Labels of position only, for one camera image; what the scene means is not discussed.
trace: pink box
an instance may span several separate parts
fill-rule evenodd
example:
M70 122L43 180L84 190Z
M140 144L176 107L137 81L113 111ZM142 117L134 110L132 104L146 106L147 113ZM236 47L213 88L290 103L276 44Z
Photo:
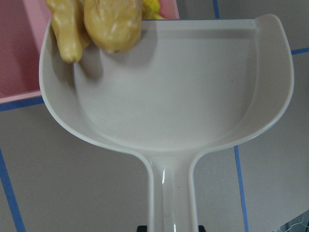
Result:
M159 0L160 14L179 19L176 0ZM45 0L1 0L0 103L40 96L39 57L51 12Z

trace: blue tape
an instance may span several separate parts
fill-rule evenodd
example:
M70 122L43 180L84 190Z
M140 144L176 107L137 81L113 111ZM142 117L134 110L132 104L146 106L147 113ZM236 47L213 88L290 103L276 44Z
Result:
M305 47L305 48L301 48L301 49L295 49L295 50L291 51L292 55L297 55L297 54L301 54L301 53L305 53L305 52L309 52L309 47Z
M36 97L36 98L29 98L19 101L12 101L7 103L0 104L0 112L6 111L6 110L13 110L17 108L22 108L26 106L32 106L32 105L38 105L44 103L42 97Z
M13 217L16 230L17 232L26 232L23 220L19 212L19 208L17 205L13 187L12 187L12 184L9 178L9 174L5 166L3 155L1 153L1 149L0 149L0 179L2 181L4 193L8 201L10 210L11 210L11 214Z
M236 161L237 176L238 176L238 183L239 183L243 223L244 223L244 227L245 227L245 232L249 232L247 207L246 207L246 201L245 201L245 191L244 191L242 175L241 175L241 165L240 165L238 146L234 147L234 152L235 152L235 161Z
M213 3L214 15L217 19L220 19L218 0L212 0L212 3Z

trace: scoop handle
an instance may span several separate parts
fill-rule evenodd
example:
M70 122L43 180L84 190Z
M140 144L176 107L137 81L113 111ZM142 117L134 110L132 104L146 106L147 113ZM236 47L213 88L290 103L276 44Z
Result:
M191 156L149 158L147 232L198 232Z

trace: yellow vegetable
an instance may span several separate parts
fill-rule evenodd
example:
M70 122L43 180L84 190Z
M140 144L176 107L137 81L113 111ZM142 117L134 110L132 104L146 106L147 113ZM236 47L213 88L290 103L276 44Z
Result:
M158 0L143 0L143 19L164 19L160 14L160 3Z
M83 0L46 0L53 13L54 30L61 58L67 62L79 61L83 48L91 40L84 26Z
M142 0L84 0L84 24L107 53L130 50L140 40Z

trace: white plastic shovel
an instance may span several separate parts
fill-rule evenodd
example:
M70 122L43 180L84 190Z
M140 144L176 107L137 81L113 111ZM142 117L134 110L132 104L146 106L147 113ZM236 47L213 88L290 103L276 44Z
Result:
M61 60L50 26L40 58L44 102L66 130L132 154L149 172L148 232L197 232L193 169L210 152L269 129L288 106L291 51L279 19L144 21L109 56L94 45Z

